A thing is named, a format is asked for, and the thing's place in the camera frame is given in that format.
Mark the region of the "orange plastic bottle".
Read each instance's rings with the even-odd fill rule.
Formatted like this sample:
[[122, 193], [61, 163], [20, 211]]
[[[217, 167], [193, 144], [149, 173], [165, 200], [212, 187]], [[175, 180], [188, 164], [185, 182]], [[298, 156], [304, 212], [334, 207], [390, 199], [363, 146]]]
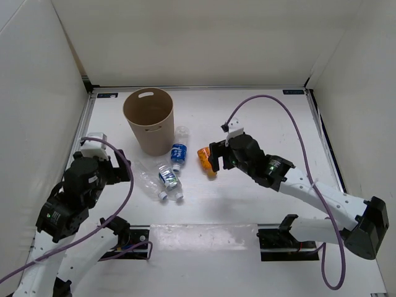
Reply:
[[217, 173], [213, 171], [212, 166], [209, 162], [210, 149], [209, 147], [201, 148], [197, 151], [197, 156], [200, 161], [201, 168], [208, 178], [214, 179], [217, 177]]

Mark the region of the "blue label plastic bottle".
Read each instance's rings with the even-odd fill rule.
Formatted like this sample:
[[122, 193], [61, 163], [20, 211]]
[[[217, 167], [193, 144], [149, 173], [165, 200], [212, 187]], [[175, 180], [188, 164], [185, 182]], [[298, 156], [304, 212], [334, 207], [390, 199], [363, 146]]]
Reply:
[[189, 129], [179, 126], [175, 130], [174, 143], [171, 148], [170, 161], [175, 173], [179, 173], [184, 166], [187, 155], [187, 143], [189, 140]]

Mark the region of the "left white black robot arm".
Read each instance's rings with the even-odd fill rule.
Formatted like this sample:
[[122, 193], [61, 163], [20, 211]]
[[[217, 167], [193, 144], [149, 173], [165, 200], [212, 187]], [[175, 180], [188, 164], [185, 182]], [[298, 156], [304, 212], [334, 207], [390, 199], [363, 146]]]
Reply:
[[131, 163], [115, 150], [118, 167], [104, 149], [81, 149], [42, 206], [29, 263], [13, 296], [72, 296], [85, 274], [107, 250], [129, 243], [130, 224], [117, 215], [101, 218], [75, 239], [105, 186], [131, 181]]

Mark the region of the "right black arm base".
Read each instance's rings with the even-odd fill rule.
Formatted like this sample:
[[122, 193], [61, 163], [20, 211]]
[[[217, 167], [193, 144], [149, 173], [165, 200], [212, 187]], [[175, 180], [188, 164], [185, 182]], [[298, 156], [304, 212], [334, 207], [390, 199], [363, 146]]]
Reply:
[[281, 234], [277, 228], [258, 229], [262, 262], [318, 261], [319, 251], [315, 241], [299, 242], [289, 234]]

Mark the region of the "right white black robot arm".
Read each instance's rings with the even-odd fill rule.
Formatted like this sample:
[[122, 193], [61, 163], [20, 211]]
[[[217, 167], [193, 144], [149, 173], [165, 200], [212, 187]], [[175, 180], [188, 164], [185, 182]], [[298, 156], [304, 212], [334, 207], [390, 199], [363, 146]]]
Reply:
[[351, 196], [308, 176], [277, 155], [269, 155], [251, 136], [243, 133], [230, 140], [209, 145], [209, 162], [214, 171], [237, 168], [255, 183], [297, 198], [326, 213], [329, 220], [304, 219], [287, 215], [278, 231], [278, 241], [292, 247], [298, 241], [343, 243], [353, 254], [367, 260], [376, 258], [389, 229], [386, 203], [373, 196], [369, 200]]

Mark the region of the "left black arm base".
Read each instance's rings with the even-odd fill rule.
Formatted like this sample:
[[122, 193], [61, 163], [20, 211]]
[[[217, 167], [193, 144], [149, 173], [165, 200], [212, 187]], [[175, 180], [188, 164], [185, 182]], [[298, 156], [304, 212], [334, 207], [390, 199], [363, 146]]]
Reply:
[[[126, 249], [129, 249], [133, 245], [139, 244], [144, 241], [148, 241], [150, 236], [149, 225], [132, 225], [129, 228], [129, 236], [126, 238], [125, 243], [112, 247], [106, 252], [100, 260], [106, 259], [107, 257], [114, 257], [122, 253]], [[150, 245], [149, 243], [142, 244], [133, 250], [119, 256], [116, 260], [146, 260], [149, 257]]]

